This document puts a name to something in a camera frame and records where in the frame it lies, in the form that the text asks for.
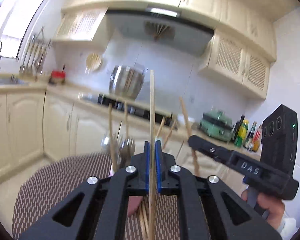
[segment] window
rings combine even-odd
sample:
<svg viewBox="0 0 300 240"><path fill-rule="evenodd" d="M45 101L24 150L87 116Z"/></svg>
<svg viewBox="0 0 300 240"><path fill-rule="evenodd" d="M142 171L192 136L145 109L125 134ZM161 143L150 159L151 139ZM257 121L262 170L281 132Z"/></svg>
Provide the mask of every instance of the window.
<svg viewBox="0 0 300 240"><path fill-rule="evenodd" d="M1 55L16 58L27 27L43 0L3 0L0 7Z"/></svg>

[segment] bottle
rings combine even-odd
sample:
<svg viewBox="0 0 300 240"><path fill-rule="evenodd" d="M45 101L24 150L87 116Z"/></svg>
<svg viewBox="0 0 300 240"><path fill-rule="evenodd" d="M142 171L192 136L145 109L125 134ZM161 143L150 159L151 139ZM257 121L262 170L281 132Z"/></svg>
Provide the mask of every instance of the bottle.
<svg viewBox="0 0 300 240"><path fill-rule="evenodd" d="M233 130L234 136L233 136L233 138L232 138L232 141L233 141L233 142L235 141L235 139L236 139L237 136L238 136L239 128L241 127L241 125L242 125L242 123L243 123L243 120L244 120L244 115L242 115L240 121L238 121L238 122L235 124L234 130Z"/></svg>
<svg viewBox="0 0 300 240"><path fill-rule="evenodd" d="M244 141L243 147L248 149L249 151L252 149L252 140L253 140L253 135L254 135L254 130L256 129L257 122L253 122L253 125L251 127L250 132L248 133L248 136L246 140Z"/></svg>
<svg viewBox="0 0 300 240"><path fill-rule="evenodd" d="M237 138L234 141L234 145L237 147L242 146L242 142L247 135L248 132L249 121L244 119L242 125L239 128Z"/></svg>
<svg viewBox="0 0 300 240"><path fill-rule="evenodd" d="M252 140L252 151L257 152L260 144L261 144L261 133L262 133L262 125L259 125L259 128L257 129L256 133L254 134L253 140Z"/></svg>

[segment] triangular cutout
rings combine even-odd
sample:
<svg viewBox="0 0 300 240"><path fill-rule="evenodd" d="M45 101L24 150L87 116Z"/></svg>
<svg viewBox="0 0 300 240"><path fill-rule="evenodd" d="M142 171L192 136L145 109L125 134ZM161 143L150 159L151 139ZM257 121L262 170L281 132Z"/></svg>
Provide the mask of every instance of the triangular cutout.
<svg viewBox="0 0 300 240"><path fill-rule="evenodd" d="M74 199L72 199L67 205L60 209L54 216L53 220L65 227L70 227L74 220L74 217L80 207L84 194L79 193Z"/></svg>
<svg viewBox="0 0 300 240"><path fill-rule="evenodd" d="M222 192L221 197L227 207L232 223L238 226L251 219L247 212L245 212L227 193Z"/></svg>

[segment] floor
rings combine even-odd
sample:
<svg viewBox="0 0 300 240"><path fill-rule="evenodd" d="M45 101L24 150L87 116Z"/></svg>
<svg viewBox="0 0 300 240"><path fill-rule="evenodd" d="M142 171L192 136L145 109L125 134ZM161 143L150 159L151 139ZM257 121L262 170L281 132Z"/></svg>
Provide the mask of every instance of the floor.
<svg viewBox="0 0 300 240"><path fill-rule="evenodd" d="M25 170L0 184L0 222L9 234L11 234L12 230L14 204L21 185L40 167L48 164L50 164L48 159L40 159Z"/></svg>

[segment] countertop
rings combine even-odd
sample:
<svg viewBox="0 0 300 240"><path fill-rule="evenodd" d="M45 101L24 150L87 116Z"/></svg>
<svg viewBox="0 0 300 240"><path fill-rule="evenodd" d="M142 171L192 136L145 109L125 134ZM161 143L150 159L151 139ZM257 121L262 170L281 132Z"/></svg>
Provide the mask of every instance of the countertop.
<svg viewBox="0 0 300 240"><path fill-rule="evenodd" d="M83 94L95 94L98 95L98 91L91 90L86 87L76 86L73 84L65 84L65 85L49 85L47 83L46 78L41 78L38 81L34 81L33 78L29 77L23 77L19 76L20 79L29 82L28 85L0 85L0 93L7 93L7 92L26 92L26 91L47 91L48 94L54 94L61 98L64 98L67 101L73 102L76 106L83 107L89 111L92 112L103 112L105 114L108 113L107 107L95 105L93 103L90 103L88 101L81 100L81 96ZM120 100L127 101L127 103L131 103L134 105L139 105L144 108L149 108L149 105L147 104L140 104L133 102L131 100L127 100L124 98L120 98ZM121 111L113 110L113 118L117 120L124 120L124 113ZM129 116L129 122L132 123L132 125L135 126L143 126L144 129L149 128L150 129L150 123L147 120L135 117L135 116ZM229 150L235 150L239 153L245 154L253 159L260 160L261 152L249 152L245 148L238 148L233 143L225 143L216 139L213 139L206 134L204 134L201 131L193 130L193 134L198 135L199 137L214 143L216 145L222 146L224 148L227 148ZM169 127L163 127L162 134L166 135L169 133ZM175 140L187 140L187 132L186 128L184 126L179 127L178 131L173 131L171 135L171 139Z"/></svg>

